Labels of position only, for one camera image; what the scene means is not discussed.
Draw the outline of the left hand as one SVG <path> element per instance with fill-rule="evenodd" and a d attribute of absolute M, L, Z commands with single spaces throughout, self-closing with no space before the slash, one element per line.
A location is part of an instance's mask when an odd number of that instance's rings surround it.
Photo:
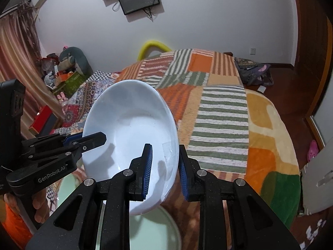
<path fill-rule="evenodd" d="M 47 190 L 43 189 L 42 191 L 34 194 L 32 197 L 32 204 L 33 207 L 36 209 L 34 219 L 41 224 L 43 224 L 50 216 L 46 194 Z M 20 209 L 18 207 L 15 196 L 11 194 L 5 194 L 3 195 L 3 200 L 15 214 L 20 214 Z"/>

